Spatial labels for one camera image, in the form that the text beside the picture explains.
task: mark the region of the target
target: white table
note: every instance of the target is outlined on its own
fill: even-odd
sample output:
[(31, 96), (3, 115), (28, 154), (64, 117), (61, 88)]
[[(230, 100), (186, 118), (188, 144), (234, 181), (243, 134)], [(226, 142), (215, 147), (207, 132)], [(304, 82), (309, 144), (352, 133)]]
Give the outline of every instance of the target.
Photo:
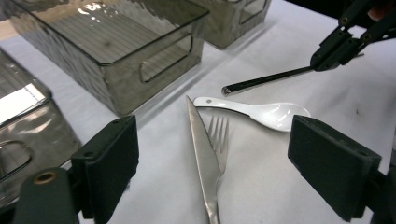
[[(140, 163), (110, 223), (207, 223), (185, 96), (224, 98), (220, 88), (225, 85), (307, 66), (336, 24), (274, 0), (265, 23), (226, 50), (205, 44), (199, 65), (134, 112)], [(0, 46), (49, 86), (83, 143), (116, 118), (23, 38)], [(228, 99), (304, 105), (313, 118), (380, 154), (385, 173), (396, 126), (395, 49), (395, 40), (377, 43), (347, 66), (267, 83)], [(229, 159), (218, 191), (221, 223), (344, 223), (290, 163), (288, 133), (234, 112), (200, 111), (205, 122), (212, 113), (231, 122)], [(364, 218), (352, 223), (369, 223), (371, 214), (366, 209)]]

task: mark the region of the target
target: fork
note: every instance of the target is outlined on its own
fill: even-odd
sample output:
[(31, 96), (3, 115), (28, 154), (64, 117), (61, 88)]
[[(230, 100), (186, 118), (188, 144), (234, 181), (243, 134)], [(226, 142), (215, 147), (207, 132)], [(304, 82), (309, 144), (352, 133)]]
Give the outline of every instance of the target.
[[(222, 176), (225, 172), (225, 168), (227, 164), (229, 120), (212, 116), (212, 119), (210, 120), (210, 124), (209, 124), (208, 135), (210, 142), (212, 144), (212, 148), (216, 152), (216, 157), (218, 159), (218, 164), (220, 169), (220, 176)], [(207, 209), (208, 209), (207, 212), (209, 214), (210, 224), (220, 224), (219, 205), (216, 204), (216, 207), (209, 207)]]

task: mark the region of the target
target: knife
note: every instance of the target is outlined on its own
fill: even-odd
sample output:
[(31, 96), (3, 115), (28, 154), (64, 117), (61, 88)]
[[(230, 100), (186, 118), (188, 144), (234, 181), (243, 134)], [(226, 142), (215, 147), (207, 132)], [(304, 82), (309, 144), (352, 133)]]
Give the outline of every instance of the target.
[(198, 165), (198, 175), (204, 194), (205, 208), (210, 224), (219, 224), (217, 185), (221, 176), (216, 153), (210, 143), (204, 123), (191, 99), (186, 96), (189, 109), (192, 142)]

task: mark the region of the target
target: spoon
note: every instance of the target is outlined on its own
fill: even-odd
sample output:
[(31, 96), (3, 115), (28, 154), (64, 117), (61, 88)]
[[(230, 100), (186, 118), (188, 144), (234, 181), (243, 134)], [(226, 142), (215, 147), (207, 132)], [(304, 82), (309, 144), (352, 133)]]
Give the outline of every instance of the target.
[(260, 124), (280, 132), (290, 132), (294, 115), (311, 117), (308, 110), (293, 103), (275, 103), (268, 105), (246, 105), (212, 97), (197, 97), (197, 107), (216, 107), (229, 109), (249, 116)]

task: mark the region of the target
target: silver knife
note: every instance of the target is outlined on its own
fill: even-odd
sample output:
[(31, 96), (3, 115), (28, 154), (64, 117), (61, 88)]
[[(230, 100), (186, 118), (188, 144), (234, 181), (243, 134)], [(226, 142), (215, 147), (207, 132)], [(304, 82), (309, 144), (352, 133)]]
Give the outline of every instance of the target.
[(219, 224), (217, 184), (221, 176), (218, 159), (212, 148), (204, 123), (191, 99), (186, 96), (189, 109), (192, 142), (198, 165), (198, 174), (204, 194), (205, 208), (210, 224)]

